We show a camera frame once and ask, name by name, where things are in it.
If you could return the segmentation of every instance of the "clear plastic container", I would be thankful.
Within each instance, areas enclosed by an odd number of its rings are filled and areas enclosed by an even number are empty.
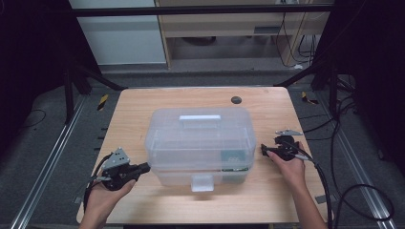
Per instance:
[[[145,140],[161,184],[191,185],[193,192],[244,182],[255,148],[250,115],[240,107],[156,110]]]

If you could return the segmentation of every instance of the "black cord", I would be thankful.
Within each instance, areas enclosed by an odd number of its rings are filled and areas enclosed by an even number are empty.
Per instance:
[[[334,227],[335,229],[337,229],[338,220],[339,220],[339,218],[340,218],[340,209],[341,209],[341,206],[342,206],[343,202],[344,202],[345,204],[347,204],[347,206],[349,206],[356,214],[358,214],[359,216],[362,216],[362,217],[364,217],[364,218],[367,218],[367,219],[382,221],[382,220],[388,220],[388,219],[390,219],[390,218],[394,215],[394,206],[393,206],[391,200],[387,197],[386,194],[384,194],[382,191],[378,190],[377,188],[375,188],[375,187],[373,187],[373,186],[371,186],[371,185],[368,185],[368,184],[356,184],[356,185],[353,185],[353,186],[351,186],[350,188],[348,188],[348,189],[342,194],[342,193],[340,192],[340,190],[339,190],[338,185],[337,185],[336,176],[335,176],[335,173],[334,173],[334,163],[333,163],[334,150],[333,150],[333,145],[334,145],[335,136],[337,135],[337,133],[338,133],[338,131],[339,131],[339,129],[340,129],[340,125],[341,125],[341,123],[340,123],[340,115],[343,114],[343,113],[345,113],[348,109],[352,108],[353,105],[354,105],[354,103],[351,102],[351,103],[345,105],[345,107],[342,108],[343,103],[344,103],[347,99],[350,99],[350,98],[352,98],[351,95],[347,96],[346,98],[344,98],[344,99],[340,102],[340,104],[339,104],[339,106],[338,106],[338,109],[337,109],[337,116],[335,117],[336,124],[335,124],[335,127],[334,127],[334,129],[333,129],[333,133],[332,133],[332,137],[331,137],[331,142],[330,142],[330,172],[331,172],[331,178],[332,178],[332,181],[333,181],[333,185],[334,185],[334,187],[335,187],[335,189],[336,189],[336,192],[337,192],[337,194],[338,194],[339,197],[340,197],[339,203],[338,203],[338,211],[336,212],[335,227]],[[346,196],[350,191],[352,191],[352,190],[354,190],[354,189],[356,189],[356,188],[358,188],[358,187],[368,187],[368,188],[372,188],[372,189],[375,189],[378,193],[380,193],[381,196],[383,196],[386,200],[388,200],[389,203],[390,203],[390,205],[391,205],[391,209],[392,209],[392,210],[391,210],[390,215],[389,215],[388,217],[386,217],[386,218],[383,218],[383,219],[374,218],[374,217],[369,217],[369,216],[367,216],[366,214],[362,213],[360,210],[358,210],[358,209],[356,209],[355,207],[353,207],[351,204],[349,204],[349,203],[345,200],[345,196]]]
[[[4,0],[0,0],[0,2],[1,2],[1,10],[0,10],[0,16],[1,16],[6,11],[6,4],[4,3]]]
[[[288,48],[289,48],[289,54],[291,55],[292,59],[295,60],[298,64],[307,63],[308,61],[297,60],[297,59],[294,57],[294,54],[292,53],[292,48],[291,48],[291,45],[289,44],[289,40],[288,40],[288,38],[287,38],[288,35],[287,35],[287,31],[286,31],[286,13],[285,13],[285,12],[283,12],[283,20],[282,20],[282,22],[281,22],[280,30],[277,32],[276,39],[275,39],[277,52],[279,53],[280,56],[282,56],[282,55],[281,55],[281,53],[280,53],[280,50],[279,50],[277,44],[278,44],[278,39],[279,39],[279,36],[280,36],[280,31],[281,31],[281,29],[284,30],[284,34],[285,34],[285,36],[286,36],[286,40],[287,40],[287,44],[288,44]],[[283,58],[281,58],[281,61],[282,61],[283,65],[284,65],[285,67],[293,67],[293,66],[290,66],[290,65],[287,65],[286,63],[284,63]]]
[[[334,228],[337,228],[337,226],[338,226],[339,218],[340,218],[340,211],[341,211],[343,202],[345,202],[345,203],[347,204],[347,202],[344,200],[344,199],[345,199],[345,196],[346,196],[350,191],[352,191],[352,190],[354,190],[354,189],[357,189],[357,188],[362,188],[362,187],[363,187],[363,188],[365,187],[365,188],[373,189],[373,190],[375,190],[379,195],[381,195],[382,197],[384,197],[384,198],[390,203],[391,211],[389,211],[390,214],[389,214],[387,217],[383,218],[383,219],[378,219],[378,218],[375,218],[375,217],[370,217],[370,216],[367,216],[366,214],[361,213],[360,211],[355,211],[357,214],[359,214],[360,216],[362,216],[362,217],[364,217],[364,218],[371,219],[371,220],[377,220],[377,221],[390,220],[390,219],[394,216],[395,208],[394,208],[393,202],[388,198],[388,196],[387,196],[384,192],[382,192],[381,190],[379,190],[379,189],[377,189],[377,188],[375,188],[375,187],[373,187],[372,185],[369,185],[369,184],[355,184],[355,185],[349,187],[349,188],[343,193],[343,195],[341,196],[341,200],[339,201],[339,204],[338,204],[338,206],[337,206],[337,212],[336,212],[336,219],[335,219],[335,223],[334,223]]]
[[[312,129],[309,129],[309,130],[304,131],[304,133],[306,134],[306,133],[309,133],[309,132],[313,132],[313,131],[319,130],[319,129],[321,129],[322,127],[328,125],[328,123],[330,123],[330,122],[332,122],[332,121],[334,121],[334,120],[335,120],[334,118],[331,118],[331,119],[329,119],[328,121],[322,123],[321,125],[319,125],[319,126],[317,126],[317,127],[314,127],[314,128],[312,128]]]
[[[87,202],[89,201],[89,196],[90,193],[92,192],[93,187],[95,187],[96,185],[98,185],[100,182],[98,183],[94,183],[95,179],[97,178],[98,175],[98,171],[101,168],[101,165],[108,160],[108,158],[110,158],[110,156],[113,153],[110,153],[109,155],[105,156],[97,165],[95,172],[93,173],[92,177],[90,178],[90,181],[87,185],[86,190],[84,191],[84,199],[83,199],[83,211],[86,212],[86,208],[87,208]]]
[[[319,116],[327,116],[327,115],[326,114],[315,114],[315,115],[310,115],[310,116],[298,117],[298,119],[307,119],[307,118],[319,117]]]
[[[345,80],[343,80],[340,77],[337,77],[337,81],[339,83],[338,86],[343,88],[343,90],[345,90],[346,92],[349,92],[351,94],[354,93],[355,87],[350,82],[346,82]]]
[[[299,147],[296,147],[294,144],[291,144],[291,143],[286,142],[286,141],[283,141],[283,143],[287,144],[291,148],[297,150],[298,152],[300,152],[301,154],[306,156],[310,162],[313,163],[313,165],[314,165],[314,167],[315,167],[316,171],[318,172],[318,175],[319,175],[319,177],[321,179],[322,186],[324,187],[325,199],[327,201],[327,210],[328,210],[328,228],[331,229],[332,228],[332,213],[331,213],[330,190],[329,190],[329,185],[328,185],[327,179],[325,177],[325,174],[324,174],[321,166],[319,165],[319,163],[315,162],[313,160],[312,156],[310,156],[305,150],[300,149]]]
[[[313,141],[316,141],[316,140],[329,140],[329,139],[331,139],[331,136],[325,137],[325,138],[307,138],[307,141],[309,141],[309,140],[313,140]]]
[[[363,10],[364,6],[366,5],[366,2],[368,0],[364,0],[362,5],[359,7],[358,11],[355,13],[355,15],[352,17],[352,19],[348,22],[348,24],[346,24],[346,26],[336,35],[334,36],[334,39],[329,43],[329,45],[323,50],[323,52],[321,52],[320,54],[318,54],[316,56],[316,59],[322,59],[324,58],[323,55],[325,55],[329,49],[331,49],[331,47],[333,47],[335,45],[335,43],[337,43],[340,39],[340,37],[344,34],[344,32],[346,32],[348,30],[348,28],[352,25],[352,23],[354,22],[354,20],[357,18],[357,16],[360,14],[361,10]]]
[[[299,46],[298,46],[298,53],[299,53],[299,55],[300,55],[301,57],[308,58],[308,59],[309,59],[309,60],[308,60],[309,65],[311,65],[311,64],[312,64],[312,59],[313,59],[313,57],[315,56],[315,50],[316,50],[316,35],[313,35],[313,36],[312,36],[312,40],[311,40],[311,42],[310,42],[310,49],[309,49],[309,51],[301,51],[301,48],[302,48],[302,45],[303,45],[304,40],[306,40],[306,42],[307,42],[307,36],[306,36],[306,35],[303,35],[303,36],[301,37],[301,41],[300,41],[300,44],[299,44]]]
[[[35,123],[30,124],[30,125],[22,126],[22,128],[30,128],[30,127],[36,126],[39,123],[41,123],[45,119],[45,117],[47,116],[47,113],[45,111],[43,111],[43,110],[40,110],[40,109],[32,110],[31,113],[33,113],[33,112],[41,112],[43,114],[43,116],[41,117],[41,119],[39,121],[36,121]]]

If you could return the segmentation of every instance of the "wooden table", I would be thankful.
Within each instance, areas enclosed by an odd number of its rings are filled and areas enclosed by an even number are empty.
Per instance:
[[[231,97],[239,96],[241,104]],[[132,89],[121,93],[97,163],[122,147],[131,164],[147,161],[143,142],[152,112],[158,108],[245,107],[257,138],[254,165],[242,184],[216,185],[213,192],[193,193],[190,186],[162,186],[151,172],[142,175],[108,218],[118,224],[277,223],[297,222],[294,203],[278,168],[262,156],[260,144],[274,146],[275,132],[300,131],[301,126],[285,88],[160,88]],[[307,152],[308,144],[302,135]],[[310,164],[307,185],[313,197],[324,195],[320,178]],[[327,218],[326,204],[318,205]],[[81,221],[80,208],[77,221]]]

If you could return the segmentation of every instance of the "container handle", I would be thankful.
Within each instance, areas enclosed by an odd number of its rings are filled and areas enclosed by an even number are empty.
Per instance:
[[[221,116],[219,114],[180,115],[179,122],[183,128],[218,128]]]

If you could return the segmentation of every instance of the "human arm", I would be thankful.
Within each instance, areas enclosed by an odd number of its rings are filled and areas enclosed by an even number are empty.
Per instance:
[[[132,179],[117,191],[108,190],[101,182],[95,185],[89,195],[86,212],[79,229],[102,228],[116,204],[132,190],[135,183],[136,181]]]
[[[302,228],[327,228],[326,223],[323,221],[312,197],[310,196],[305,181],[304,161],[298,158],[284,161],[270,151],[267,153],[271,160],[279,167],[280,172],[292,193],[298,219]]]

